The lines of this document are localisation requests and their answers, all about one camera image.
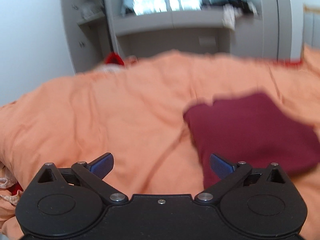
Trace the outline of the dark red long-sleeve sweater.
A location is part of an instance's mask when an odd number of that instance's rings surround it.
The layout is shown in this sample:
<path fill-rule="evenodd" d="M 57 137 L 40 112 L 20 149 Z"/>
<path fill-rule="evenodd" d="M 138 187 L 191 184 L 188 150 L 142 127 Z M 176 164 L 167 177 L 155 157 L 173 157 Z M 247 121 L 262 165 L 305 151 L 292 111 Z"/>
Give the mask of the dark red long-sleeve sweater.
<path fill-rule="evenodd" d="M 285 115 L 264 93 L 191 106 L 183 115 L 203 167 L 205 188 L 219 181 L 210 168 L 218 154 L 254 168 L 278 163 L 288 175 L 319 163 L 319 139 L 313 128 Z"/>

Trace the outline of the dark clothes pile on sill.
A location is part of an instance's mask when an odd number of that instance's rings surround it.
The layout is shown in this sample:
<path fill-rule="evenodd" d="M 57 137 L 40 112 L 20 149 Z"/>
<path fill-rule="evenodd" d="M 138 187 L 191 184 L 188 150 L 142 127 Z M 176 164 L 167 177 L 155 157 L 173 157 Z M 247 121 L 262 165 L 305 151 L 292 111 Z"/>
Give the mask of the dark clothes pile on sill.
<path fill-rule="evenodd" d="M 236 9 L 240 9 L 243 14 L 256 14 L 257 9 L 252 2 L 244 0 L 222 0 L 217 3 L 218 6 L 231 5 Z"/>

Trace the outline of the orange duvet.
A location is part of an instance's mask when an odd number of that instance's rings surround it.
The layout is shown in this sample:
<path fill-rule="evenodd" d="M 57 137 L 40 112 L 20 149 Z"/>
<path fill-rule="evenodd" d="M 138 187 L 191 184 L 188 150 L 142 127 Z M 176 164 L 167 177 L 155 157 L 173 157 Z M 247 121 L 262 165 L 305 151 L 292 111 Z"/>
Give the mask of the orange duvet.
<path fill-rule="evenodd" d="M 22 190 L 40 167 L 69 167 L 111 152 L 106 181 L 131 196 L 197 194 L 203 167 L 183 115 L 220 99 L 266 94 L 319 139 L 319 50 L 304 47 L 303 63 L 287 68 L 261 59 L 170 51 L 117 73 L 94 70 L 60 77 L 1 107 L 1 178 Z M 289 175 L 308 207 L 301 234 L 319 239 L 319 163 Z M 1 199 L 1 233 L 23 233 L 15 207 Z"/>

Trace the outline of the floral patterned fabric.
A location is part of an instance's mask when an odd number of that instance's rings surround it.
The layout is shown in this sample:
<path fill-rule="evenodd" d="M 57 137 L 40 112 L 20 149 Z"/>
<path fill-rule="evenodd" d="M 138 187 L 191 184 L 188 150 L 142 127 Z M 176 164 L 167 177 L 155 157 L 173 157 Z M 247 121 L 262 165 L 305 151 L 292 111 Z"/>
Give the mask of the floral patterned fabric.
<path fill-rule="evenodd" d="M 22 193 L 23 190 L 16 179 L 1 178 L 1 199 L 16 206 Z"/>

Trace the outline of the red plush item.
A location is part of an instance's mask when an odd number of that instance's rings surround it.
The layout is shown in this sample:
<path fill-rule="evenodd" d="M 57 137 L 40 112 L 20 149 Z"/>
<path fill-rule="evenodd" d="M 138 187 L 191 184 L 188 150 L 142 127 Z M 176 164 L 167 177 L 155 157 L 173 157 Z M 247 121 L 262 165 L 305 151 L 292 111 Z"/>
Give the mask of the red plush item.
<path fill-rule="evenodd" d="M 115 52 L 111 52 L 103 60 L 104 64 L 116 64 L 120 66 L 125 66 L 123 59 Z"/>

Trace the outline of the red bed sheet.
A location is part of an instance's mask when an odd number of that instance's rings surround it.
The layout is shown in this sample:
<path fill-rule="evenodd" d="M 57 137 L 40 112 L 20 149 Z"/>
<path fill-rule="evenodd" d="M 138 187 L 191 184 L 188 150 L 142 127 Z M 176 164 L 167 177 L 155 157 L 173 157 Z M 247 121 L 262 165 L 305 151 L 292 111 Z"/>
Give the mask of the red bed sheet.
<path fill-rule="evenodd" d="M 273 61 L 274 64 L 280 65 L 280 66 L 284 66 L 287 68 L 296 68 L 299 67 L 303 61 L 301 59 L 299 60 L 276 60 Z"/>

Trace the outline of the grey window bench desk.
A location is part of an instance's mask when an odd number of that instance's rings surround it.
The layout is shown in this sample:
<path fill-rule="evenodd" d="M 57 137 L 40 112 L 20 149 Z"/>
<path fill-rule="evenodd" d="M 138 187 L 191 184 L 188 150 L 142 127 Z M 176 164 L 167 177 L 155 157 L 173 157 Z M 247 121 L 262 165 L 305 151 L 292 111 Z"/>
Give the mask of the grey window bench desk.
<path fill-rule="evenodd" d="M 244 0 L 256 14 L 243 14 L 235 31 L 222 25 L 222 0 L 133 0 L 134 14 L 121 14 L 122 0 L 105 0 L 112 48 L 123 57 L 149 57 L 177 49 L 198 54 L 276 60 L 300 58 L 302 39 L 293 27 L 292 0 Z M 199 36 L 215 36 L 202 47 Z"/>

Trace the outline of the white cloth hanging off sill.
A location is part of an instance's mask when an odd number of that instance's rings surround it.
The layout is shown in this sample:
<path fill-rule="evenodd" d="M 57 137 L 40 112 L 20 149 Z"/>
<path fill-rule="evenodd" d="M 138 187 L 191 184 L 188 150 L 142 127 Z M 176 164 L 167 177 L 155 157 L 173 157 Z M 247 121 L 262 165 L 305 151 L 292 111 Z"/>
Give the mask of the white cloth hanging off sill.
<path fill-rule="evenodd" d="M 231 4 L 226 4 L 223 6 L 222 25 L 227 29 L 235 31 L 235 21 L 242 15 L 243 13 L 240 8 L 235 8 Z"/>

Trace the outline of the plastic bag on shelf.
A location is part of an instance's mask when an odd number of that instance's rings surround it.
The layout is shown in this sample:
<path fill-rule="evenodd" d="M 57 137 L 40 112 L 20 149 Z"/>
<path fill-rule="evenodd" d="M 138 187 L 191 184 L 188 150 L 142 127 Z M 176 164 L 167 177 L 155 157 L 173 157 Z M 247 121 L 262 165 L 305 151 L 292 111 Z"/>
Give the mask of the plastic bag on shelf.
<path fill-rule="evenodd" d="M 93 1 L 87 1 L 81 6 L 81 17 L 87 19 L 101 12 L 101 7 Z"/>

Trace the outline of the grey wardrobe cabinet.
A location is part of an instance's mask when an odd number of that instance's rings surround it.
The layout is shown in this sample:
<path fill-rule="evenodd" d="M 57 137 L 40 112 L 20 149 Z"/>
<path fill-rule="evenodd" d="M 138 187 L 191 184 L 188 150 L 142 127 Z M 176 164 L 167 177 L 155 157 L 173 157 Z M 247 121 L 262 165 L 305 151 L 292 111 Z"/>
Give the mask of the grey wardrobe cabinet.
<path fill-rule="evenodd" d="M 101 12 L 87 19 L 81 6 L 93 1 Z M 111 52 L 104 0 L 61 0 L 63 25 L 71 61 L 76 73 L 94 68 Z"/>

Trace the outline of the grey padded headboard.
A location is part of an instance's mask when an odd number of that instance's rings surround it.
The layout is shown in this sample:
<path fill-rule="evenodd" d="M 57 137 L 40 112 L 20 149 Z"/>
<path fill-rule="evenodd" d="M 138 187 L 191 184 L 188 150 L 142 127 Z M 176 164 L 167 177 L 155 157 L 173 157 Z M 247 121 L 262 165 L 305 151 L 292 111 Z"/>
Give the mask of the grey padded headboard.
<path fill-rule="evenodd" d="M 303 43 L 319 48 L 319 7 L 304 5 Z"/>

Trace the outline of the white wall socket plate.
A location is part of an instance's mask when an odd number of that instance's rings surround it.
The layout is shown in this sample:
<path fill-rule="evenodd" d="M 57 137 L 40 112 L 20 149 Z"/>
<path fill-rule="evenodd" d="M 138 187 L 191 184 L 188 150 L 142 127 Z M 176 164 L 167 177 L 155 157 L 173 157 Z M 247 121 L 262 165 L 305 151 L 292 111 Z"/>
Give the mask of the white wall socket plate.
<path fill-rule="evenodd" d="M 202 47 L 215 47 L 216 38 L 215 36 L 199 36 L 199 44 Z"/>

